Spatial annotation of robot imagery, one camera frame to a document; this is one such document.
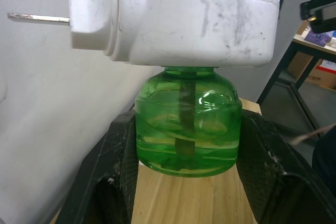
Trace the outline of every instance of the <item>floor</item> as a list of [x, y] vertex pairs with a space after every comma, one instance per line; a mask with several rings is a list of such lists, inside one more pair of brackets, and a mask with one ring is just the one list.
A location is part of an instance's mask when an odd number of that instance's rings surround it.
[[[295, 81], [288, 73], [283, 72], [281, 78]], [[308, 108], [321, 127], [336, 123], [336, 91], [304, 82], [299, 89]], [[298, 106], [291, 91], [281, 83], [272, 87], [261, 105], [263, 116], [277, 124], [285, 125], [302, 133], [313, 131], [303, 111]], [[286, 131], [279, 130], [284, 140], [290, 141], [294, 137]], [[302, 142], [295, 149], [311, 165], [314, 141]]]

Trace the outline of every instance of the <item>metal prong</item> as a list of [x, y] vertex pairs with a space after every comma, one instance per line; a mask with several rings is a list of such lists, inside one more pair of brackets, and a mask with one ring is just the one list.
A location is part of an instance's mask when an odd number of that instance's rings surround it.
[[70, 18], [52, 17], [52, 16], [40, 16], [20, 13], [8, 13], [8, 18], [14, 21], [32, 22], [32, 23], [47, 23], [57, 25], [69, 25]]

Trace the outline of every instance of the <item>liquid refill bottle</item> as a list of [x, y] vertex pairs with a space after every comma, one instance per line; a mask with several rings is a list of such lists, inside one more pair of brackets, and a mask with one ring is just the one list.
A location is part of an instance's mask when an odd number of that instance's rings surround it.
[[166, 67], [135, 101], [139, 160], [169, 175], [205, 177], [236, 162], [242, 103], [214, 68]]

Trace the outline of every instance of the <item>white wall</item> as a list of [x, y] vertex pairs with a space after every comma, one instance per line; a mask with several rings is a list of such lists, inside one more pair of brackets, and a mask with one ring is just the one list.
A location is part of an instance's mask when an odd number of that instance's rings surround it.
[[68, 1], [0, 0], [0, 75], [8, 86], [0, 103], [0, 218], [37, 224], [152, 68], [72, 50], [69, 27], [17, 23], [7, 12], [68, 17]]
[[284, 0], [278, 21], [274, 56], [269, 64], [258, 68], [237, 67], [216, 70], [235, 85], [240, 97], [254, 102], [258, 100], [302, 23], [300, 4], [305, 1], [309, 0]]

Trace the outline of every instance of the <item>white plastic housing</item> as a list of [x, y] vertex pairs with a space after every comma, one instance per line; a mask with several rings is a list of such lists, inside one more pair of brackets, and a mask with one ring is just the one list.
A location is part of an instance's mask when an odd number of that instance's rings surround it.
[[76, 48], [158, 66], [259, 66], [272, 58], [279, 0], [70, 0]]

